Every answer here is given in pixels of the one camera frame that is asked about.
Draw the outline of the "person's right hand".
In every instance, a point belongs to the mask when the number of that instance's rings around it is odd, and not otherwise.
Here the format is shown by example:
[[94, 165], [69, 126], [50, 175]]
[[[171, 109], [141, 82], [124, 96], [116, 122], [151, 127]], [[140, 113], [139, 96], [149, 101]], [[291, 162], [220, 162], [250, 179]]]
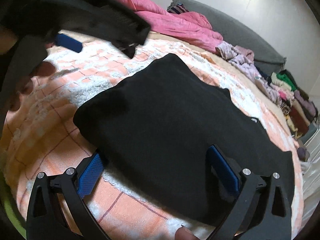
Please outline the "person's right hand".
[[174, 240], [199, 240], [187, 227], [181, 226], [175, 232]]

